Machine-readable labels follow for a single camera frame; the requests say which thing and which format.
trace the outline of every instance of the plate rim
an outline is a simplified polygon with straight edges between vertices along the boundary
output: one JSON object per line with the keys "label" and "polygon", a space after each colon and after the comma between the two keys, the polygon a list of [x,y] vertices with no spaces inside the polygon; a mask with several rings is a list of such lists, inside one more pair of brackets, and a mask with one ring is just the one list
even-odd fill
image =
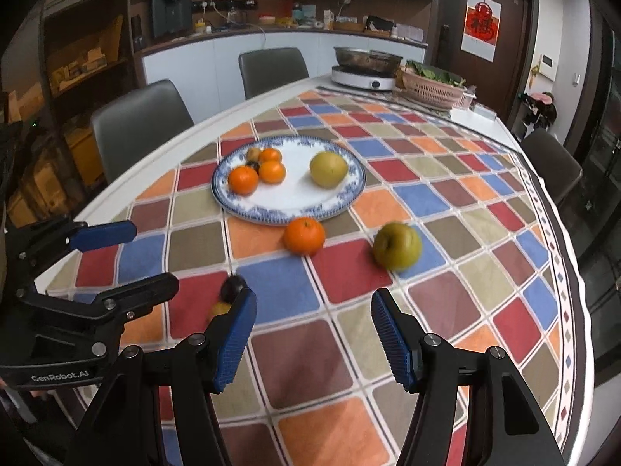
{"label": "plate rim", "polygon": [[362,192],[364,191],[364,188],[366,187],[366,171],[364,169],[364,165],[358,159],[358,157],[356,157],[356,155],[352,151],[350,151],[349,149],[347,149],[345,147],[342,147],[342,146],[340,146],[340,145],[338,145],[336,143],[333,143],[333,141],[328,140],[326,138],[320,138],[319,136],[312,136],[312,135],[273,135],[273,136],[267,136],[266,138],[261,138],[261,139],[257,139],[257,140],[252,141],[252,142],[245,143],[244,145],[239,146],[233,152],[229,153],[227,156],[222,158],[222,160],[218,163],[218,165],[215,167],[215,169],[213,171],[213,175],[212,175],[212,178],[211,178],[211,184],[210,184],[213,197],[218,202],[218,204],[226,212],[229,212],[233,216],[239,217],[240,219],[244,219],[245,221],[252,222],[253,224],[271,225],[271,226],[285,226],[289,222],[293,221],[294,219],[297,219],[296,217],[291,216],[290,219],[288,219],[287,221],[284,221],[284,222],[269,222],[269,221],[262,221],[260,219],[257,219],[256,217],[253,217],[253,216],[248,216],[248,215],[246,215],[244,213],[239,212],[237,209],[234,209],[231,206],[229,206],[227,201],[223,197],[221,197],[222,196],[221,191],[219,191],[219,189],[216,188],[216,177],[217,177],[217,172],[218,172],[219,168],[222,165],[224,165],[227,162],[227,160],[229,158],[231,158],[233,155],[237,154],[240,151],[247,150],[247,149],[249,149],[249,148],[251,148],[253,146],[257,146],[259,144],[259,142],[261,142],[262,144],[269,145],[271,142],[274,142],[274,141],[296,141],[296,140],[302,140],[302,141],[307,141],[307,142],[318,142],[318,143],[323,143],[323,144],[329,144],[329,146],[331,146],[331,147],[340,147],[340,149],[345,154],[347,154],[349,157],[352,158],[352,161],[353,161],[354,165],[359,168],[359,171],[360,171],[360,174],[361,174],[361,177],[362,177],[362,180],[360,181],[360,185],[358,187],[358,190],[355,192],[355,194],[353,194],[352,199],[350,201],[344,203],[344,205],[339,206],[337,209],[329,210],[323,216],[308,216],[308,217],[312,217],[313,219],[316,219],[316,221],[326,221],[327,219],[331,219],[333,217],[336,217],[337,215],[339,215],[342,212],[346,211],[350,206],[352,206],[353,202],[355,202],[355,200],[358,199],[358,197],[362,194]]}

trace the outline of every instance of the poster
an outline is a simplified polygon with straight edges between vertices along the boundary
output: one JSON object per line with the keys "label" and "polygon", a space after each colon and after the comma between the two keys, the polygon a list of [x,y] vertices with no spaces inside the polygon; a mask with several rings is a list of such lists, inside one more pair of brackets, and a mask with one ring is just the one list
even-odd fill
{"label": "poster", "polygon": [[461,50],[493,62],[501,24],[501,4],[468,0]]}

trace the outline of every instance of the chair backrest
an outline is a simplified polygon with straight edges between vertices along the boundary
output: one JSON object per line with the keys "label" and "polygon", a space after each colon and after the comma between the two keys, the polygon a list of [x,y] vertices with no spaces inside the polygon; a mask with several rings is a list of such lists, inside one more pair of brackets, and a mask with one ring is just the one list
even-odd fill
{"label": "chair backrest", "polygon": [[295,47],[240,54],[239,69],[247,100],[309,76],[302,52]]}
{"label": "chair backrest", "polygon": [[108,182],[194,125],[168,79],[121,96],[93,113],[91,121]]}
{"label": "chair backrest", "polygon": [[536,129],[522,141],[522,149],[559,205],[582,178],[583,170],[565,147],[544,129]]}

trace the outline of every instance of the blue gripper pad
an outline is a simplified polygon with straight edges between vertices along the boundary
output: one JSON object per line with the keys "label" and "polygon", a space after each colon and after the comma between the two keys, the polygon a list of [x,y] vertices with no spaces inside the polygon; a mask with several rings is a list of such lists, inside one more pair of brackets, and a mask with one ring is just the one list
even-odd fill
{"label": "blue gripper pad", "polygon": [[131,221],[111,222],[80,228],[69,240],[69,247],[80,252],[103,249],[129,243],[136,237],[137,229]]}
{"label": "blue gripper pad", "polygon": [[222,392],[235,378],[255,320],[257,320],[257,296],[249,291],[218,351],[218,366],[213,378],[213,386],[218,392]]}
{"label": "blue gripper pad", "polygon": [[416,382],[412,353],[378,292],[371,299],[371,317],[394,379],[408,390]]}

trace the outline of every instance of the white plate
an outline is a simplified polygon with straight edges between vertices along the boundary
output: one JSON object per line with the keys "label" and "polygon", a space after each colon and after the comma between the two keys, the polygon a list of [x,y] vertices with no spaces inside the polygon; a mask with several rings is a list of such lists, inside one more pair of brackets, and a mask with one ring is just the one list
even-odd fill
{"label": "white plate", "polygon": [[[250,196],[239,196],[229,189],[229,173],[244,165],[246,152],[256,146],[280,150],[287,176],[281,184],[261,182]],[[339,154],[349,166],[347,176],[333,190],[320,188],[310,176],[310,161],[323,151]],[[238,148],[220,162],[211,179],[213,195],[226,210],[259,224],[288,224],[298,217],[330,219],[355,201],[365,183],[364,168],[349,150],[322,138],[298,135],[272,136]]]}

